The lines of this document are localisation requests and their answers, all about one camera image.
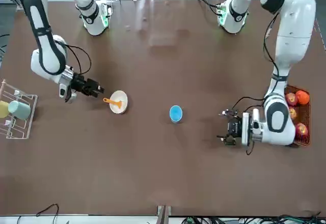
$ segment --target cup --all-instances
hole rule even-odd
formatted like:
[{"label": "cup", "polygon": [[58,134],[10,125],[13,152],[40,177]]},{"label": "cup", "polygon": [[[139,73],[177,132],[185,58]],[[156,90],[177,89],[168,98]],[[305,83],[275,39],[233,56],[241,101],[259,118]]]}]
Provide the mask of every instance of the cup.
[{"label": "cup", "polygon": [[170,109],[170,118],[173,123],[178,123],[182,118],[182,109],[178,105],[173,105]]},{"label": "cup", "polygon": [[9,103],[5,101],[0,101],[0,118],[5,118],[9,114],[8,111]]},{"label": "cup", "polygon": [[21,120],[26,120],[31,113],[31,107],[28,104],[12,101],[9,103],[8,111]]}]

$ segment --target light blue cup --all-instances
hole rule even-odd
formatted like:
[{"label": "light blue cup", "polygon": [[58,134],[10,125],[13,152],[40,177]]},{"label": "light blue cup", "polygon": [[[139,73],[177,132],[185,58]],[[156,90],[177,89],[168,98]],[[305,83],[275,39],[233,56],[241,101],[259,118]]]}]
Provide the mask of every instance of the light blue cup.
[{"label": "light blue cup", "polygon": [[31,107],[28,104],[21,103],[18,101],[11,101],[8,105],[8,111],[14,117],[21,120],[27,120],[31,114]]},{"label": "light blue cup", "polygon": [[170,118],[173,123],[180,122],[182,118],[182,109],[178,105],[173,105],[170,109]]}]

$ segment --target orange spoon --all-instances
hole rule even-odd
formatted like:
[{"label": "orange spoon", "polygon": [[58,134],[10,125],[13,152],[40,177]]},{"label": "orange spoon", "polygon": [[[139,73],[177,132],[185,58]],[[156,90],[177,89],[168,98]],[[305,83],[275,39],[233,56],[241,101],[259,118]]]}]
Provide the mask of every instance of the orange spoon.
[{"label": "orange spoon", "polygon": [[122,102],[121,102],[121,101],[116,102],[116,101],[110,100],[110,99],[108,99],[108,98],[103,98],[103,102],[114,104],[114,105],[116,105],[118,108],[121,108],[121,105],[122,105]]}]

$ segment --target dish rack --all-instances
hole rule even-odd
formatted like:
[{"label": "dish rack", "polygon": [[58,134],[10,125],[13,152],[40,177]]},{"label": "dish rack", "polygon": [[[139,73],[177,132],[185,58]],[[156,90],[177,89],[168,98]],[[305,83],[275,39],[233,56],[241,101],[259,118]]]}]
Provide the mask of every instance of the dish rack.
[{"label": "dish rack", "polygon": [[0,100],[7,103],[18,101],[28,104],[31,107],[31,114],[26,120],[16,118],[12,114],[8,114],[5,118],[1,118],[0,134],[5,135],[7,139],[28,139],[31,132],[37,99],[37,95],[27,94],[9,85],[6,83],[6,80],[3,80],[0,88]]}]

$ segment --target yellow cup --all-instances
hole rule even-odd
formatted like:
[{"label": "yellow cup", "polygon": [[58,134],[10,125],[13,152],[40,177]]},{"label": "yellow cup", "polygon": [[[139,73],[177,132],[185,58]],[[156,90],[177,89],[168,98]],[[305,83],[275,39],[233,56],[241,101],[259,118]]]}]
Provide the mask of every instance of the yellow cup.
[{"label": "yellow cup", "polygon": [[9,103],[5,101],[0,101],[0,118],[5,118],[8,116],[9,114],[8,105]]}]

